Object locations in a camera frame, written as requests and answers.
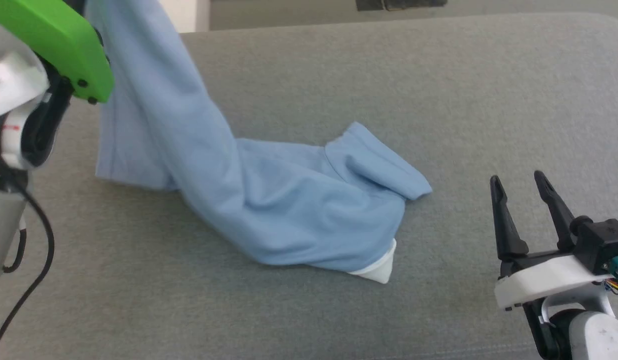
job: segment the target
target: black knob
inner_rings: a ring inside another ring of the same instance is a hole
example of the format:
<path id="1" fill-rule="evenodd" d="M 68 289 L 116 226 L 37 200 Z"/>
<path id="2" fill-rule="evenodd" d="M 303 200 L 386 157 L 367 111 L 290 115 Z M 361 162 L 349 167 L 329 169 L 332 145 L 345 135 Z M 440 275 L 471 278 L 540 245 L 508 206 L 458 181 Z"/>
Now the black knob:
<path id="1" fill-rule="evenodd" d="M 587 215 L 578 216 L 577 218 L 573 219 L 573 221 L 571 221 L 571 225 L 569 225 L 569 230 L 571 230 L 571 234 L 577 236 L 580 225 L 592 223 L 592 219 Z"/>

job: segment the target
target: black cable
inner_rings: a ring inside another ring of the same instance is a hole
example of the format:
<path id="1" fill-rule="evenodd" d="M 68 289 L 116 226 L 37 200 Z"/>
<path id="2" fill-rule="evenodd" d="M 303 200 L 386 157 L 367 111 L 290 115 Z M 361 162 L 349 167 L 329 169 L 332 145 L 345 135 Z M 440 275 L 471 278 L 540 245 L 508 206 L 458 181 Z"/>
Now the black cable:
<path id="1" fill-rule="evenodd" d="M 44 227 L 44 232 L 46 232 L 46 238 L 49 244 L 48 250 L 46 253 L 46 261 L 44 262 L 44 267 L 42 268 L 42 271 L 40 271 L 40 274 L 31 283 L 27 291 L 25 291 L 24 294 L 22 294 L 22 296 L 20 297 L 16 305 L 13 307 L 13 309 L 7 316 L 7 319 L 5 319 L 5 321 L 2 323 L 2 326 L 0 327 L 0 340 L 1 340 L 4 333 L 7 331 L 9 324 L 11 323 L 13 318 L 18 313 L 18 310 L 20 310 L 24 302 L 28 299 L 28 297 L 35 290 L 35 288 L 38 285 L 40 285 L 42 280 L 44 280 L 44 277 L 49 272 L 49 269 L 51 269 L 51 263 L 53 262 L 53 253 L 55 251 L 55 239 L 53 237 L 53 229 L 51 228 L 51 223 L 49 223 L 49 219 L 46 217 L 46 214 L 44 214 L 44 210 L 42 210 L 42 208 L 40 207 L 39 203 L 37 203 L 35 198 L 33 198 L 33 196 L 31 196 L 31 194 L 28 193 L 28 191 L 21 184 L 19 184 L 18 180 L 16 179 L 16 176 L 12 173 L 11 169 L 7 166 L 7 164 L 4 163 L 4 161 L 2 160 L 2 157 L 0 157 L 0 170 L 1 170 L 0 175 L 3 178 L 5 178 L 5 180 L 9 183 L 9 185 L 11 185 L 15 189 L 15 191 L 20 193 L 23 196 L 23 198 L 29 203 L 29 205 L 31 205 L 33 210 L 35 210 L 35 213 L 37 214 L 37 216 L 40 218 L 40 221 L 42 222 L 42 226 Z"/>
<path id="2" fill-rule="evenodd" d="M 16 271 L 20 264 L 22 263 L 22 258 L 25 255 L 25 246 L 27 244 L 27 230 L 25 228 L 21 228 L 20 232 L 20 240 L 18 242 L 18 251 L 16 252 L 16 258 L 13 260 L 13 264 L 11 266 L 3 266 L 2 271 L 5 274 L 11 274 Z"/>

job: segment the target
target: light blue fabric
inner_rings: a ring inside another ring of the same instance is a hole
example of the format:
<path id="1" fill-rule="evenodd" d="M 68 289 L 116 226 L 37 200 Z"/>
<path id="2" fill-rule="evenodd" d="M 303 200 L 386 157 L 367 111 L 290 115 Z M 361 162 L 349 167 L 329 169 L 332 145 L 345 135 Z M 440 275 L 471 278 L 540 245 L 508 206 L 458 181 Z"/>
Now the light blue fabric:
<path id="1" fill-rule="evenodd" d="M 325 147 L 235 139 L 157 0 L 92 0 L 87 15 L 115 75 L 97 175 L 178 189 L 258 262 L 363 269 L 389 250 L 405 199 L 431 191 L 359 123 Z"/>

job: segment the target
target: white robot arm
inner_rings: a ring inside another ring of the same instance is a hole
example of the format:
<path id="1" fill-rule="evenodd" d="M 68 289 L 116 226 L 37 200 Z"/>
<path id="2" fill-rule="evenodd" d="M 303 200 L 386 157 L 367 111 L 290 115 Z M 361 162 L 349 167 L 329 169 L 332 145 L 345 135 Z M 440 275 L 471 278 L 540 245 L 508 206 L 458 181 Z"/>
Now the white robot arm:
<path id="1" fill-rule="evenodd" d="M 618 295 L 618 221 L 594 223 L 573 214 L 541 171 L 542 200 L 558 233 L 558 250 L 529 253 L 507 208 L 498 176 L 491 199 L 498 258 L 498 306 L 523 308 L 538 353 L 547 360 L 618 360 L 618 320 L 608 294 Z M 556 306 L 581 305 L 551 316 Z"/>

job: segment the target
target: gray fabric surface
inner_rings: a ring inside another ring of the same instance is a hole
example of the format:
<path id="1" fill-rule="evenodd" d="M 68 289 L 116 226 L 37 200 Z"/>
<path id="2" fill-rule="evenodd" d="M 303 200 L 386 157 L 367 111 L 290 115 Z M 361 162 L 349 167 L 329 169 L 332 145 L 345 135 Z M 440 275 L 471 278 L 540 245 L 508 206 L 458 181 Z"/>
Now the gray fabric surface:
<path id="1" fill-rule="evenodd" d="M 434 193 L 407 208 L 391 282 L 255 264 L 177 194 L 95 180 L 97 114 L 76 102 L 35 174 L 57 257 L 0 359 L 539 358 L 523 312 L 496 309 L 489 177 L 501 176 L 535 251 L 557 240 L 535 169 L 575 214 L 618 218 L 617 20 L 519 14 L 185 40 L 236 135 L 324 144 L 360 121 L 429 179 Z M 0 280 L 0 321 L 43 262 L 33 218 L 23 269 Z"/>

